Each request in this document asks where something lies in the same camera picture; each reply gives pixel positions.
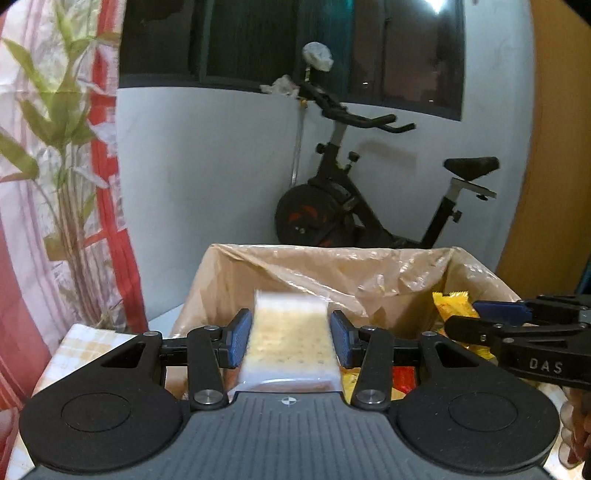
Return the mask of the right hand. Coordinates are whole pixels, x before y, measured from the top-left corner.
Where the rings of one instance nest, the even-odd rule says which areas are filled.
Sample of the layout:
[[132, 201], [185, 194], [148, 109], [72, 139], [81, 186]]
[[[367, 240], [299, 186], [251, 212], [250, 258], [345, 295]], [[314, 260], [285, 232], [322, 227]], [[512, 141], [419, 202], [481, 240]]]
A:
[[590, 410], [583, 412], [583, 399], [589, 392], [564, 387], [565, 402], [560, 409], [562, 422], [560, 463], [571, 470], [590, 459]]

